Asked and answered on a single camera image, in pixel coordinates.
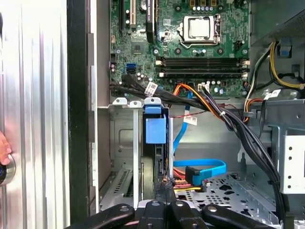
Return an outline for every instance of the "side panel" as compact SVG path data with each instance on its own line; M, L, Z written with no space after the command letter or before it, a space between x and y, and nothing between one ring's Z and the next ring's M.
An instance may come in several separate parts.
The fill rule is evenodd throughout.
M70 224L66 7L0 0L0 128L16 162L2 188L3 228Z

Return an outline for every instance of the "white wire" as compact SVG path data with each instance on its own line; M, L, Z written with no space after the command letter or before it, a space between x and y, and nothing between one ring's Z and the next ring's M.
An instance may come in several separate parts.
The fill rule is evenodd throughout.
M253 74L252 74L252 81L251 81L251 87L250 87L250 90L249 90L249 93L246 97L246 100L244 102L244 111L246 112L246 104L247 104L247 101L250 99L250 95L254 89L254 82L255 82L255 73L257 71L257 67L259 65L259 63L262 61L262 59L264 58L264 56L267 54L267 52L269 52L269 50L271 49L271 46L272 46L272 43L269 45L268 49L266 50L266 52L261 56L261 58L259 58L259 60L256 62L255 64L255 67L254 67L254 71L253 71Z

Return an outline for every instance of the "cpu socket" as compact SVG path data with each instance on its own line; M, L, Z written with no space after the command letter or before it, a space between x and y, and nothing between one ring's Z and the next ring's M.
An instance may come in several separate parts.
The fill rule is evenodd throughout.
M218 45L220 15L185 16L177 30L182 38L181 45L187 49L192 45Z

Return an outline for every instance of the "motherboard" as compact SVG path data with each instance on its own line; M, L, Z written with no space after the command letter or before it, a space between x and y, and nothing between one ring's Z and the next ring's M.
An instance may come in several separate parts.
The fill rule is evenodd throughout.
M110 80L124 84L130 73L144 87L172 92L186 83L245 97L248 28L246 0L111 0Z

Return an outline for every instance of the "finger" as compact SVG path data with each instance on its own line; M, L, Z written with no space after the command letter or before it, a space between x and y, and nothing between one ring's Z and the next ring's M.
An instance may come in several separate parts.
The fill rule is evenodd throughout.
M2 141L0 141L0 163L4 166L6 166L10 163L8 153L6 152L6 149L5 149Z
M6 137L4 136L4 134L0 131L0 140L2 141L2 143L4 144L5 150L7 153L11 153L11 146L8 143Z

